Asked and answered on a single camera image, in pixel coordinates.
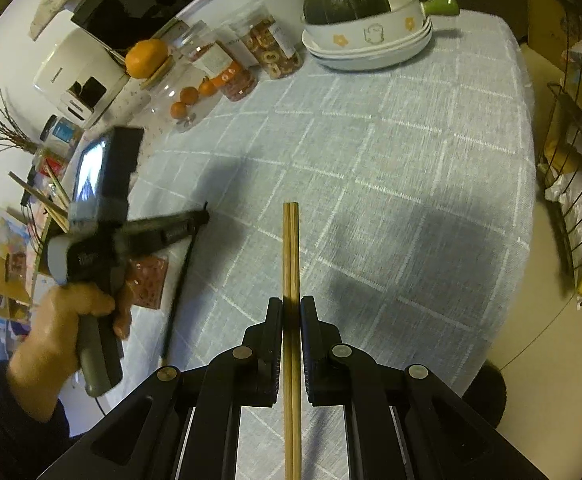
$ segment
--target orange fruit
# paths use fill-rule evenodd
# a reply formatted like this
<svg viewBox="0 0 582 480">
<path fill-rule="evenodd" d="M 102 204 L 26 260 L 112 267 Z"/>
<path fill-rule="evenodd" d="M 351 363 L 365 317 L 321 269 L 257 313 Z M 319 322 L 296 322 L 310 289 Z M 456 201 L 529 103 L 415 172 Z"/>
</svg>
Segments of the orange fruit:
<svg viewBox="0 0 582 480">
<path fill-rule="evenodd" d="M 142 40 L 131 47 L 124 58 L 126 71 L 136 79 L 146 79 L 153 75 L 167 60 L 169 48 L 162 40 Z"/>
<path fill-rule="evenodd" d="M 210 97 L 217 92 L 217 88 L 213 83 L 211 83 L 208 77 L 202 79 L 202 83 L 200 83 L 200 86 L 197 89 L 204 97 Z"/>
<path fill-rule="evenodd" d="M 200 99 L 200 94 L 193 86 L 185 86 L 180 90 L 180 102 L 188 106 L 193 106 Z"/>
<path fill-rule="evenodd" d="M 187 106 L 184 103 L 176 101 L 171 105 L 171 117 L 175 120 L 181 121 L 185 119 L 188 114 Z"/>
</svg>

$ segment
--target metal screw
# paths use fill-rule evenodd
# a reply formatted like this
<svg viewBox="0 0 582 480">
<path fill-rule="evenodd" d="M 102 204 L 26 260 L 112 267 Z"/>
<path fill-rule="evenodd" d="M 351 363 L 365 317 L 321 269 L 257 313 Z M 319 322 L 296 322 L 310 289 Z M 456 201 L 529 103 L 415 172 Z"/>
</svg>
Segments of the metal screw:
<svg viewBox="0 0 582 480">
<path fill-rule="evenodd" d="M 248 359 L 253 355 L 253 350 L 248 346 L 238 346 L 233 349 L 233 357 L 236 359 Z"/>
<path fill-rule="evenodd" d="M 353 350 L 346 345 L 336 345 L 331 349 L 331 353 L 336 357 L 349 357 L 353 354 Z"/>
<path fill-rule="evenodd" d="M 178 371 L 173 366 L 165 366 L 158 370 L 158 379 L 167 383 L 178 376 Z"/>
<path fill-rule="evenodd" d="M 409 366 L 409 375 L 414 379 L 425 379 L 429 375 L 429 370 L 426 366 L 412 365 Z"/>
</svg>

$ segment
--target green pumpkin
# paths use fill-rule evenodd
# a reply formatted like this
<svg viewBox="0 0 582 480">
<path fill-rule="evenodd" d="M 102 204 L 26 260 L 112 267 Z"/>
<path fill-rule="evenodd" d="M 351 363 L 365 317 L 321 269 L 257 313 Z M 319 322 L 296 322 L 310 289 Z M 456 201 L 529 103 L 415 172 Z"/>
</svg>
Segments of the green pumpkin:
<svg viewBox="0 0 582 480">
<path fill-rule="evenodd" d="M 350 22 L 390 11 L 389 0 L 305 0 L 308 25 Z"/>
</svg>

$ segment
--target cartoon bear drawing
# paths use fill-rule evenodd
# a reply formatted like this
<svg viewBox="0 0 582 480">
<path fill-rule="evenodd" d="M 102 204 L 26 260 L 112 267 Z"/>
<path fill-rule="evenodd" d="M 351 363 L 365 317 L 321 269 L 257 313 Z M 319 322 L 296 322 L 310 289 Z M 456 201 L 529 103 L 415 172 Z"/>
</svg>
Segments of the cartoon bear drawing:
<svg viewBox="0 0 582 480">
<path fill-rule="evenodd" d="M 365 41 L 377 45 L 385 41 L 385 29 L 379 23 L 372 23 L 365 29 Z"/>
</svg>

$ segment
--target stack of plates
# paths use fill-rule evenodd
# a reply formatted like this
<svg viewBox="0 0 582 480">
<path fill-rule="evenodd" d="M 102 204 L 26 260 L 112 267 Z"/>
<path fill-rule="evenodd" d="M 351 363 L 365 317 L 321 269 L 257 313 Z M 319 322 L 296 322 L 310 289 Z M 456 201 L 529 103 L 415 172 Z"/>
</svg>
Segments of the stack of plates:
<svg viewBox="0 0 582 480">
<path fill-rule="evenodd" d="M 360 72 L 378 70 L 406 61 L 422 51 L 431 41 L 431 19 L 427 18 L 420 30 L 406 38 L 347 51 L 324 50 L 320 48 L 305 30 L 302 42 L 306 49 L 321 65 L 335 70 Z"/>
</svg>

